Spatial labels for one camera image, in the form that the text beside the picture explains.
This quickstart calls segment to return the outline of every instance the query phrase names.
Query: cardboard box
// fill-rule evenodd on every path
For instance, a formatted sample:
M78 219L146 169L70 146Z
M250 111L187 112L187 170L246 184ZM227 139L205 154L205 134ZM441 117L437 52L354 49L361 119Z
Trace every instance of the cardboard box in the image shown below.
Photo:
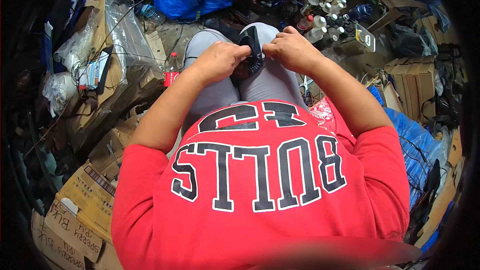
M65 270L84 270L85 258L45 225L45 219L32 212L32 238L35 246L53 263Z
M435 103L425 103L435 96L434 58L433 56L423 56L394 59L384 66L385 71L395 80L405 115L415 121L426 122L421 111L422 105L424 105L423 114L425 116L436 116Z
M102 249L102 239L81 224L75 216L63 203L54 200L46 213L45 224L87 259L96 262Z
M112 243L110 229L115 187L94 170L89 160L69 178L55 198L57 201L70 199L78 207L77 220Z
M88 155L90 163L94 169L100 174L105 175L108 181L111 181L119 172L117 162L122 163L123 150L128 146L130 138L134 134L135 128L144 113L137 114L136 108L142 105L136 105L130 110L130 117L125 121L119 121L117 126L111 129L98 144L93 148ZM115 155L112 157L109 148L110 141L112 143L111 149Z

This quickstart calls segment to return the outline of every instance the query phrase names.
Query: finger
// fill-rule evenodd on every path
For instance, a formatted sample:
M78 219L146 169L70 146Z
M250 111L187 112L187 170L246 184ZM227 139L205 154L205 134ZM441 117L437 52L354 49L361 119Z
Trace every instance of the finger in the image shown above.
M233 51L233 56L235 58L241 58L241 57L248 57L252 53L252 50L250 49L250 46L248 45L243 45L243 46L238 46L235 48Z
M261 47L261 51L266 57L274 57L277 54L278 46L272 43L265 43Z
M289 34L288 33L284 33L284 32L279 32L276 34L276 38L284 38L286 36L288 36Z
M293 26L287 26L283 29L284 33L293 33L299 35L300 33Z

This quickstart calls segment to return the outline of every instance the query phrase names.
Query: gray pants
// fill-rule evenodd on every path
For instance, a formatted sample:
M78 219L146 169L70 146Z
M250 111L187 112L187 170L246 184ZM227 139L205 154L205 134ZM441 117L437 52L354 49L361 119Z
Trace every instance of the gray pants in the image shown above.
M270 43L279 32L273 26L265 23L252 23L256 26L260 47L264 43ZM204 29L195 34L187 44L185 57L198 57L214 42L230 42L224 35L213 29ZM259 101L266 99L280 99L298 105L308 110L303 102L302 93L295 73L285 69L273 59L265 58L265 67L242 81L238 88L234 87L229 77L222 81L212 83L204 88L190 108L183 125L183 132L187 131L198 119L219 108L229 106L238 101ZM195 58L185 61L184 69L189 67Z

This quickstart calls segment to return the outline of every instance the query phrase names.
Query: water bottle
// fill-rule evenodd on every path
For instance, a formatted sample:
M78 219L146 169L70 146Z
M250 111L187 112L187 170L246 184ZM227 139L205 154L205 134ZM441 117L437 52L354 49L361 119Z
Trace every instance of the water bottle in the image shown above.
M144 4L141 7L141 13L156 26L162 25L166 18L162 12L157 11L151 4Z
M367 4L359 4L353 9L349 10L346 14L349 16L350 21L363 22L366 21L372 12L372 6Z

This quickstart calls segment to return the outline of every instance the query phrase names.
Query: bulls t-shirt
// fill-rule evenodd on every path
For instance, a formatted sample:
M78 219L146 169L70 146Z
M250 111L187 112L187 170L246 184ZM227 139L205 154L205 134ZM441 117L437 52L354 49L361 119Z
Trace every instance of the bulls t-shirt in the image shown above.
M399 136L385 126L353 150L284 101L228 106L201 118L168 160L123 154L112 240L125 270L231 269L228 249L279 237L401 241L409 184Z

